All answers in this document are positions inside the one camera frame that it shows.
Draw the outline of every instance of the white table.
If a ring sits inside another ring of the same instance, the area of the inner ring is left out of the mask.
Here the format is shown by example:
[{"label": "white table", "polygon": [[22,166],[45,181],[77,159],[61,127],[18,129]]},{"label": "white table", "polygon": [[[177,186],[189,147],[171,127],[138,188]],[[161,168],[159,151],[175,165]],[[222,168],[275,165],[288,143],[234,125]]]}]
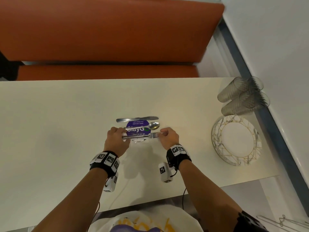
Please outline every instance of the white table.
[{"label": "white table", "polygon": [[[173,78],[0,83],[0,232],[38,224],[76,186],[102,151],[116,118],[158,116],[190,152],[193,163],[218,186],[277,175],[255,118],[263,153],[251,166],[222,161],[211,144],[221,116],[220,88],[232,78]],[[113,193],[100,211],[182,195],[181,175],[160,180],[166,161],[158,139],[131,144],[121,157]]]}]

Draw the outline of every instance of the knife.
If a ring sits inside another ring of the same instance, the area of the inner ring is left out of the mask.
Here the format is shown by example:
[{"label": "knife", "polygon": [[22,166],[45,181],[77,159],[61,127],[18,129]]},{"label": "knife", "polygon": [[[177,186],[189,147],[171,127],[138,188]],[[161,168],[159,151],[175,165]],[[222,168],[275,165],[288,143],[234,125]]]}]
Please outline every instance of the knife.
[{"label": "knife", "polygon": [[120,123],[120,122],[137,121],[137,120],[158,120],[158,119],[159,118],[156,116],[146,116],[146,117],[137,117],[137,118],[116,119],[116,122]]}]

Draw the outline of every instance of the plate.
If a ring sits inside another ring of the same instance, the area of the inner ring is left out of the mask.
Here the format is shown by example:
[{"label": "plate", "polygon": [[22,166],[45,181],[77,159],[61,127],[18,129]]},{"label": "plate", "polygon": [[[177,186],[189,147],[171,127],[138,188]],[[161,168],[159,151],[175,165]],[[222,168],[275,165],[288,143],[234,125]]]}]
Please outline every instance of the plate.
[{"label": "plate", "polygon": [[250,165],[261,155],[262,142],[257,129],[237,115],[217,121],[212,129],[211,140],[217,154],[234,166]]}]

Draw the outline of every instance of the fork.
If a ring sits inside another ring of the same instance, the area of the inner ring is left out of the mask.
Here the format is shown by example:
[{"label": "fork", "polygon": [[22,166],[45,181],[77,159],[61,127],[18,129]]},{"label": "fork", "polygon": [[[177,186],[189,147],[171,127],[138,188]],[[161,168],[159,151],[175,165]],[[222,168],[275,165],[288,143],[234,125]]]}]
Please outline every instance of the fork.
[{"label": "fork", "polygon": [[122,136],[123,140],[132,139],[132,138],[157,138],[159,133],[150,133],[148,135],[129,135],[129,136]]}]

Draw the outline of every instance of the spoon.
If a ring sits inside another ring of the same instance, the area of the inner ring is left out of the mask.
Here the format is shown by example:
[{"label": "spoon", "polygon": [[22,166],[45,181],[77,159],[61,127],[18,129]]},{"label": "spoon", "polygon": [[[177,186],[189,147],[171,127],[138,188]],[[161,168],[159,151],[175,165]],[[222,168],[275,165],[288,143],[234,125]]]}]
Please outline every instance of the spoon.
[{"label": "spoon", "polygon": [[159,122],[150,122],[148,126],[139,126],[139,127],[125,127],[124,129],[127,131],[130,131],[132,129],[140,129],[140,128],[148,128],[150,130],[155,130],[157,128],[160,127],[160,123]]}]

